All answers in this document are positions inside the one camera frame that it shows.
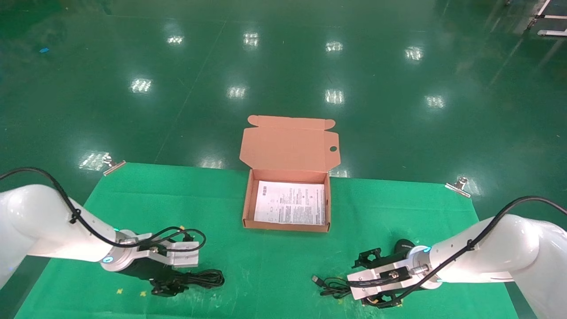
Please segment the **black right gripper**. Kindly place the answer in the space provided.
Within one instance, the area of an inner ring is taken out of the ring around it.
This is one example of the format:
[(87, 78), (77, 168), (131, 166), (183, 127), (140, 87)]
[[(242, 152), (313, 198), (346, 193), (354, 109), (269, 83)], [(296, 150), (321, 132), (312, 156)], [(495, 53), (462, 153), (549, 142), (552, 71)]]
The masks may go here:
[[(368, 270), (382, 266), (393, 266), (393, 263), (405, 260), (410, 250), (410, 248), (395, 248), (392, 255), (385, 257), (381, 256), (381, 248), (367, 250), (358, 255), (352, 269), (362, 267)], [(403, 299), (399, 298), (399, 295), (405, 292), (405, 288), (389, 289), (377, 287), (376, 289), (376, 294), (361, 299), (362, 306), (386, 309), (389, 307), (401, 307), (403, 304)]]

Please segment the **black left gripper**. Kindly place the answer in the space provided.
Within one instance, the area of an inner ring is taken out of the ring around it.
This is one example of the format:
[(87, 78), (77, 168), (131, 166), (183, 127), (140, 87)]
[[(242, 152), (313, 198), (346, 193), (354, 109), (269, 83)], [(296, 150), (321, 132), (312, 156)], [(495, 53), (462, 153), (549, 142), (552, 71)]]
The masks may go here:
[(148, 281), (152, 285), (151, 294), (161, 297), (174, 297), (180, 291), (186, 291), (190, 277), (190, 272), (175, 271), (171, 266), (150, 258), (134, 259), (117, 273)]

